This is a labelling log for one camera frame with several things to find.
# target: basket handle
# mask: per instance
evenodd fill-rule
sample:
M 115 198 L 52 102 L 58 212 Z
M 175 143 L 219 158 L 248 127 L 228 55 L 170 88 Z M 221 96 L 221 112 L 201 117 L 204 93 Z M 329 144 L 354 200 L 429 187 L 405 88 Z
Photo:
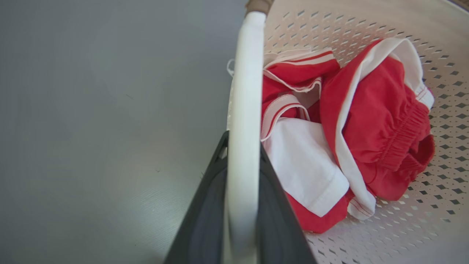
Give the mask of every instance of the basket handle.
M 246 14 L 257 11 L 268 15 L 273 2 L 274 0 L 249 0 L 246 4 Z

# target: gray surface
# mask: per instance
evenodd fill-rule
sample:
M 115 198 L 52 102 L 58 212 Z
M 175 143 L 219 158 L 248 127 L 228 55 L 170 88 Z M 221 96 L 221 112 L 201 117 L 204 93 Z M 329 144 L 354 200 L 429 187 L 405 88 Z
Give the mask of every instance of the gray surface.
M 226 126 L 243 1 L 1 1 L 0 263 L 159 263 Z

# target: clothes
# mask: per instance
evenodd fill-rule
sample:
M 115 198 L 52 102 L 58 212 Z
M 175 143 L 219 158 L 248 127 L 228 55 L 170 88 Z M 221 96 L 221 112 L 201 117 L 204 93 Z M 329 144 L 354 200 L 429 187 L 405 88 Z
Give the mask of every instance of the clothes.
M 410 41 L 389 38 L 370 44 L 323 85 L 321 121 L 355 194 L 348 212 L 358 219 L 374 214 L 374 196 L 400 198 L 433 157 L 434 98 L 422 75 Z
M 376 41 L 342 69 L 330 49 L 271 55 L 264 70 L 261 141 L 277 131 L 274 127 L 281 116 L 322 123 L 332 154 L 350 184 L 350 190 L 322 217 L 308 209 L 317 194 L 297 195 L 305 193 L 298 188 L 301 183 L 290 184 L 287 196 L 302 228 L 322 233 L 347 211 L 358 219 L 370 217 L 375 196 L 399 199 L 433 157 L 428 120 L 433 101 L 422 82 L 418 55 L 407 39 Z M 277 135 L 271 140 L 287 142 Z M 282 157 L 289 155 L 290 148 Z M 282 185 L 287 174 L 297 169 L 291 163 L 277 172 Z M 309 175 L 298 173 L 295 180 L 308 182 Z
M 281 117 L 264 148 L 283 189 L 318 217 L 348 191 L 321 124 Z
M 264 81 L 263 81 L 263 104 L 262 104 L 262 128 L 261 128 L 261 141 L 264 144 L 264 147 L 269 149 L 269 145 L 272 142 L 276 142 L 276 139 L 270 140 L 269 138 L 271 137 L 272 131 L 274 128 L 276 128 L 277 121 L 279 120 L 280 117 L 289 117 L 289 118 L 299 118 L 303 120 L 308 120 L 310 121 L 310 116 L 309 116 L 309 111 L 310 109 L 317 109 L 317 111 L 312 111 L 313 116 L 312 116 L 312 121 L 319 123 L 320 122 L 320 116 L 319 116 L 319 92 L 321 89 L 321 82 L 317 81 L 317 77 L 327 78 L 329 75 L 332 73 L 337 72 L 340 69 L 339 64 L 337 61 L 334 59 L 334 57 L 331 56 L 331 49 L 325 49 L 325 50 L 320 50 L 316 52 L 311 52 L 308 50 L 299 50 L 298 53 L 294 53 L 293 55 L 296 57 L 292 57 L 292 53 L 284 54 L 266 54 L 265 58 L 266 60 L 270 62 L 274 61 L 274 59 L 277 59 L 274 63 L 268 64 L 265 63 L 265 72 L 269 71 L 269 73 L 264 75 Z M 309 73 L 309 75 L 304 75 L 303 79 L 300 79 L 299 81 L 295 82 L 295 80 L 288 79 L 292 76 L 291 73 L 286 74 L 283 71 L 283 67 L 291 67 L 292 64 L 287 63 L 279 63 L 276 65 L 278 62 L 282 62 L 284 59 L 291 59 L 291 60 L 297 60 L 298 58 L 310 58 L 309 63 L 314 64 L 315 66 L 308 68 L 308 65 L 306 65 L 306 68 L 304 69 L 305 72 Z M 288 79 L 289 82 L 279 82 L 277 80 L 284 80 Z M 279 164 L 281 166 L 281 163 L 284 162 L 285 160 L 289 159 L 289 157 L 285 157 L 285 159 L 279 159 L 281 162 L 272 162 L 272 154 L 269 154 L 269 159 L 271 160 L 271 163 L 276 170 L 277 176 L 280 179 L 280 182 L 282 183 L 282 186 L 285 188 L 285 184 L 288 183 L 288 177 L 292 171 L 296 170 L 296 166 L 289 166 L 290 171 L 287 173 L 281 172 L 277 170 L 275 167 L 278 167 Z M 298 177 L 304 177 L 305 182 L 308 182 L 309 179 L 308 177 L 311 176 L 311 173 L 308 174 L 303 174 L 303 173 L 296 173 Z M 303 178 L 297 179 L 298 182 L 304 182 Z M 312 231 L 316 233 L 323 233 L 330 229 L 332 226 L 334 226 L 336 223 L 340 222 L 347 216 L 347 206 L 348 202 L 350 199 L 353 198 L 353 193 L 350 191 L 343 196 L 342 198 L 339 199 L 339 201 L 336 202 L 336 204 L 322 217 L 319 217 L 315 215 L 313 212 L 308 210 L 306 207 L 309 207 L 309 203 L 311 200 L 314 201 L 314 199 L 310 199 L 308 196 L 300 196 L 297 195 L 296 193 L 304 193 L 304 190 L 307 190 L 307 188 L 300 188 L 299 190 L 294 190 L 292 188 L 289 188 L 288 191 L 286 191 L 286 195 L 288 200 L 290 201 L 290 204 L 292 205 L 292 208 L 298 218 L 298 221 L 300 223 L 300 226 L 302 227 L 303 230 L 307 231 Z M 290 194 L 292 193 L 295 195 L 295 197 L 298 199 L 298 201 L 293 198 Z

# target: white stripe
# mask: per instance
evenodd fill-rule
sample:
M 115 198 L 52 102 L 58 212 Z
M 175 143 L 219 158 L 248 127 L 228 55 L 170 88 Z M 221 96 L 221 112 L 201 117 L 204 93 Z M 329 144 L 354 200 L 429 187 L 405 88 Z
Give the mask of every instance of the white stripe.
M 324 55 L 324 56 L 319 57 L 319 58 L 315 58 L 315 59 L 311 59 L 311 60 L 307 60 L 307 61 L 301 61 L 301 62 L 284 61 L 284 62 L 279 62 L 279 63 L 300 66 L 300 65 L 320 64 L 320 63 L 328 62 L 328 61 L 331 61 L 331 60 L 335 60 L 334 54 L 327 54 L 327 55 Z
M 293 87 L 291 86 L 290 84 L 288 84 L 287 82 L 285 82 L 284 80 L 280 79 L 279 77 L 277 77 L 276 75 L 274 75 L 273 73 L 271 73 L 269 70 L 264 70 L 264 75 L 266 77 L 268 77 L 269 79 L 272 79 L 276 82 L 279 82 L 283 85 L 285 85 L 288 89 L 290 90 L 293 90 L 295 92 L 299 92 L 299 93 L 307 93 L 309 91 L 311 91 L 315 85 L 318 85 L 319 88 L 321 88 L 321 81 L 322 81 L 322 77 L 316 77 L 316 79 L 314 79 L 314 81 L 312 81 L 309 85 L 307 86 L 304 86 L 304 87 Z
M 288 105 L 288 104 L 293 104 L 289 107 L 284 108 L 282 111 L 282 107 Z M 272 134 L 273 127 L 275 126 L 275 123 L 277 123 L 277 120 L 280 118 L 280 116 L 285 113 L 288 109 L 291 108 L 302 108 L 304 109 L 304 114 L 305 114 L 305 120 L 310 121 L 310 116 L 308 115 L 307 109 L 300 104 L 298 99 L 292 95 L 292 94 L 285 94 L 282 95 L 281 97 L 275 99 L 272 101 L 267 109 L 265 110 L 264 113 L 264 118 L 262 120 L 262 126 L 261 126 L 261 142 L 265 141 L 270 137 Z
M 317 50 L 317 51 L 312 51 L 310 53 L 293 54 L 293 55 L 290 55 L 290 56 L 280 57 L 280 58 L 277 58 L 277 59 L 273 60 L 272 62 L 269 62 L 268 64 L 266 64 L 264 66 L 264 69 L 267 69 L 270 66 L 272 66 L 274 64 L 277 64 L 277 63 L 280 63 L 280 62 L 293 61 L 293 60 L 302 60 L 302 59 L 306 59 L 306 58 L 309 58 L 309 57 L 319 56 L 319 55 L 321 55 L 323 53 L 326 53 L 326 52 L 329 52 L 329 51 L 332 51 L 332 49 L 331 48 L 325 48 L 325 49 L 321 49 L 321 50 Z
M 265 53 L 264 54 L 264 67 L 267 64 L 270 64 L 273 61 L 284 61 L 284 58 L 287 57 L 301 57 L 304 54 L 310 54 L 311 49 L 310 48 L 304 48 L 304 49 L 290 49 L 281 53 Z

